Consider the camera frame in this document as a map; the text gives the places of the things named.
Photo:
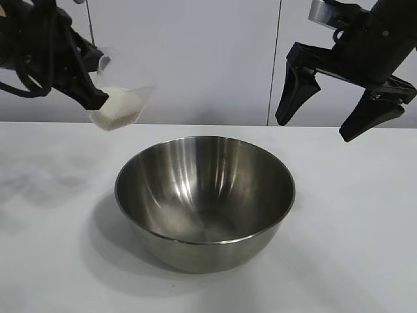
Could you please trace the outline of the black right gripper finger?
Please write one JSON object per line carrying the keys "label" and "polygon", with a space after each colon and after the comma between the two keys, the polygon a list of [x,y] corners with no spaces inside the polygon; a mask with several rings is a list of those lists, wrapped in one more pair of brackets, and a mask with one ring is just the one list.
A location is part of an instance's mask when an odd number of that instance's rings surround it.
{"label": "black right gripper finger", "polygon": [[339,129],[345,142],[350,142],[369,129],[401,117],[405,110],[398,95],[365,90],[359,103]]}
{"label": "black right gripper finger", "polygon": [[315,75],[314,70],[286,62],[283,92],[275,113],[280,126],[286,125],[301,106],[321,90]]}

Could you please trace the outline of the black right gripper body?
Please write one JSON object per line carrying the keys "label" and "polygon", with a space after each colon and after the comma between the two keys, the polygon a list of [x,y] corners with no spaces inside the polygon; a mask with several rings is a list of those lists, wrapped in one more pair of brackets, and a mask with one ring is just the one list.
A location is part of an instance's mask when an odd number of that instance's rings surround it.
{"label": "black right gripper body", "polygon": [[371,10],[352,3],[313,1],[309,19],[333,30],[333,47],[296,42],[287,62],[374,93],[398,95],[402,104],[416,97],[412,84],[394,76],[416,49],[415,1],[377,1]]}

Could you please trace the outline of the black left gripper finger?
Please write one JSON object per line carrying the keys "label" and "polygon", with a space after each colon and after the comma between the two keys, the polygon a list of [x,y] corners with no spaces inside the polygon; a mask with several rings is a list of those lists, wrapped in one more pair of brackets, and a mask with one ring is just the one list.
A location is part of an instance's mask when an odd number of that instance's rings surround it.
{"label": "black left gripper finger", "polygon": [[99,110],[108,99],[108,94],[95,87],[89,75],[92,72],[87,72],[81,60],[80,44],[85,39],[72,29],[66,30],[66,38],[70,46],[68,67],[72,76],[69,95],[84,109]]}
{"label": "black left gripper finger", "polygon": [[96,72],[99,61],[104,56],[103,51],[91,42],[83,40],[80,44],[80,54],[87,72]]}

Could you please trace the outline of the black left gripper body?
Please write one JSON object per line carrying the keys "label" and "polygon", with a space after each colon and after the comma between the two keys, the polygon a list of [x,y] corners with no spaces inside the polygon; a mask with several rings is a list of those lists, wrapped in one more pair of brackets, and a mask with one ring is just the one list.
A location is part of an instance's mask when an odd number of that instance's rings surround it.
{"label": "black left gripper body", "polygon": [[55,1],[1,2],[1,68],[16,73],[8,93],[81,92],[81,37]]}

